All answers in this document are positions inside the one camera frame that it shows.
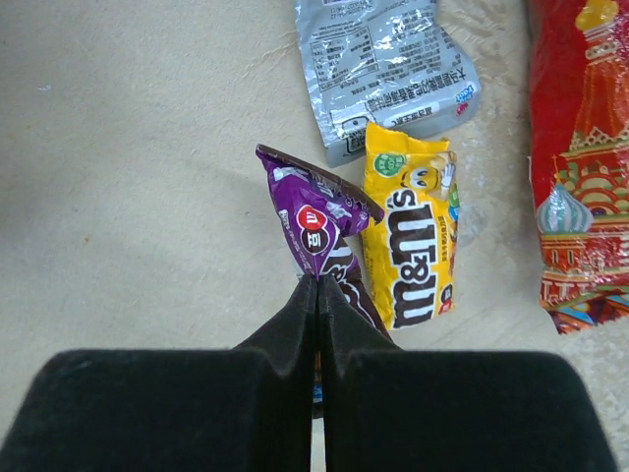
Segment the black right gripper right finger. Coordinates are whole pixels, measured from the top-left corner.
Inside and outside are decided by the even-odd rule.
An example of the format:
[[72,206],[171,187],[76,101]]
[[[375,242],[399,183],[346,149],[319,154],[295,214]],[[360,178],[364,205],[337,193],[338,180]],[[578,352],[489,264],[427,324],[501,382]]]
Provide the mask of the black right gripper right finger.
[[544,352],[408,351],[318,283],[330,471],[613,471],[591,398]]

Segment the red candy bag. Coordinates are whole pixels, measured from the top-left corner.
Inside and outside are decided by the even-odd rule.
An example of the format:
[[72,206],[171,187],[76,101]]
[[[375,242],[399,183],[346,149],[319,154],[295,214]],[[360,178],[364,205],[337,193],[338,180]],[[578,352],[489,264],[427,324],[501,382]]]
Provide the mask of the red candy bag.
[[628,314],[628,5],[531,1],[527,13],[540,301],[570,333]]

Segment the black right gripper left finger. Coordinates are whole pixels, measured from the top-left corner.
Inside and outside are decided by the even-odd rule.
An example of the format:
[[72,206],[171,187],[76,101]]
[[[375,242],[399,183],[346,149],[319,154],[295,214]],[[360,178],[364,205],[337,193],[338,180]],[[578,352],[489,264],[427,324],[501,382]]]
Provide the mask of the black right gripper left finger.
[[317,283],[228,350],[71,350],[34,377],[5,471],[307,471]]

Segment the yellow m&m packet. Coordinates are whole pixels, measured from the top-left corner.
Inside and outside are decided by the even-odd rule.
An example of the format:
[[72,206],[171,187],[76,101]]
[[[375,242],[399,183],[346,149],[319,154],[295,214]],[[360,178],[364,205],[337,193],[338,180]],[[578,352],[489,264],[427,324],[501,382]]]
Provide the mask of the yellow m&m packet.
[[384,211],[361,234],[372,301],[388,329],[452,310],[460,203],[457,155],[374,123],[366,128],[363,188]]

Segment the purple m&m packet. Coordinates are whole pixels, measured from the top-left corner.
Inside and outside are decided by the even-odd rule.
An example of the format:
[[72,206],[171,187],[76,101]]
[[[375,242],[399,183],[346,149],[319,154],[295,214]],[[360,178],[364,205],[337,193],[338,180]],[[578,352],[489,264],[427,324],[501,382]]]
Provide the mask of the purple m&m packet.
[[349,181],[278,149],[258,145],[269,194],[299,276],[335,280],[344,300],[386,342],[392,341],[346,239],[380,223],[384,211]]

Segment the silver foil snack packet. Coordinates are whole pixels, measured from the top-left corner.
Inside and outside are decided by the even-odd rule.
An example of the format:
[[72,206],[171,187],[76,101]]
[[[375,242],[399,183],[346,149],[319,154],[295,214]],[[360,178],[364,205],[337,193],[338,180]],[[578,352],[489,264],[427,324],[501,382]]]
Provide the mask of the silver foil snack packet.
[[365,152],[368,123],[425,139],[470,120],[476,68],[434,1],[297,1],[299,49],[327,163]]

